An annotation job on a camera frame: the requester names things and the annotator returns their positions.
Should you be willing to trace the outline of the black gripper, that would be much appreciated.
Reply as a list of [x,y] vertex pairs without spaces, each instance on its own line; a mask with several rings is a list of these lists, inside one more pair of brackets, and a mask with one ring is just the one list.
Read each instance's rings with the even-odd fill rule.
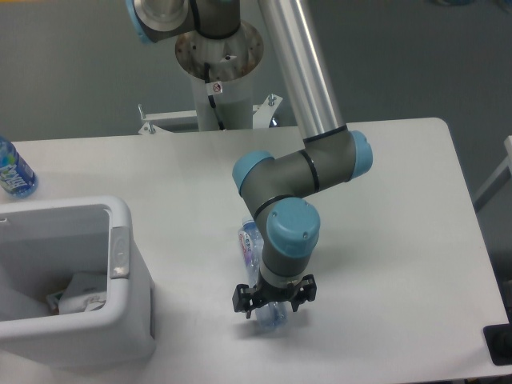
[[305,275],[297,284],[288,283],[284,288],[269,284],[259,277],[255,287],[238,284],[235,287],[232,303],[235,313],[244,313],[250,319],[252,311],[271,302],[289,302],[293,312],[300,305],[316,299],[317,284],[312,274]]

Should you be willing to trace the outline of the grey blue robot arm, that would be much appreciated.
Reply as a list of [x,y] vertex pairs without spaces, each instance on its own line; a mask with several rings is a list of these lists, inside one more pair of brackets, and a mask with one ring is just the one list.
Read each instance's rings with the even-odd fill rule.
[[[257,279],[235,288],[233,307],[251,315],[271,302],[294,309],[315,299],[306,268],[320,218],[309,195],[366,173],[373,153],[366,137],[347,128],[335,100],[305,1],[261,1],[304,147],[275,158],[242,156],[232,176],[264,246]],[[238,1],[128,1],[137,36],[148,43],[176,38],[175,55],[192,82],[201,130],[251,128],[248,78],[262,60],[259,32]]]

